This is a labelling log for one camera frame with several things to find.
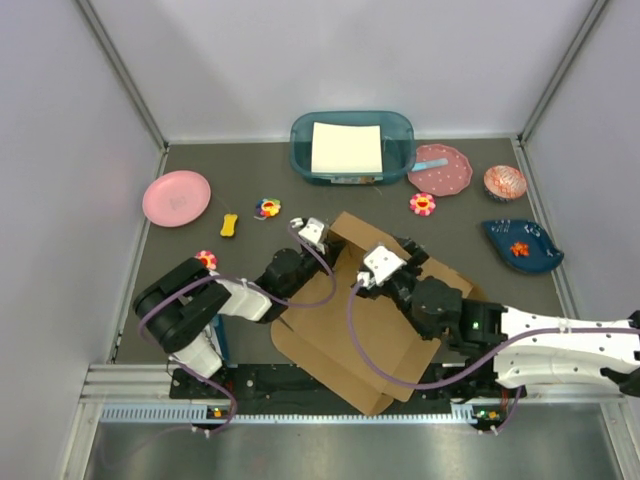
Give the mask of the brown cardboard box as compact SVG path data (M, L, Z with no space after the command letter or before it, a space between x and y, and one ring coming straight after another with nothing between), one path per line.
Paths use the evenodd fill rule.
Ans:
M387 382L365 363L354 342L384 372L406 382L420 380L440 343L419 337L391 299L348 300L363 256L379 244L403 260L409 255L391 235L343 212L329 233L346 241L334 267L337 288L328 303L302 308L331 290L329 277L316 274L271 325L276 349L365 415L382 413L395 400L406 402L412 391Z

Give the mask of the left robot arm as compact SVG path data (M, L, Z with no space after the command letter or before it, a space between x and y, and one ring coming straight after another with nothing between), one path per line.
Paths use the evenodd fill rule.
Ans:
M173 361L192 371L192 384L203 395L220 394L227 382L223 359L205 334L215 316L270 323L285 310L298 306L293 297L320 272L329 277L329 294L300 306L324 305L335 294L333 267L345 243L323 240L315 246L299 234L294 238L301 249L277 251L253 282L217 274L200 260L190 258L133 300L140 332L149 334Z

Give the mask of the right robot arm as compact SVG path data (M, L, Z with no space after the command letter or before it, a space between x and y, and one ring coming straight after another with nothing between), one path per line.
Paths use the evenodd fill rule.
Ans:
M639 394L639 318L581 321L544 316L468 299L456 288L422 274L428 256L416 243L404 253L378 245L366 264L381 288L424 339L441 339L471 365L446 379L418 383L444 389L464 380L476 394L540 384L614 385Z

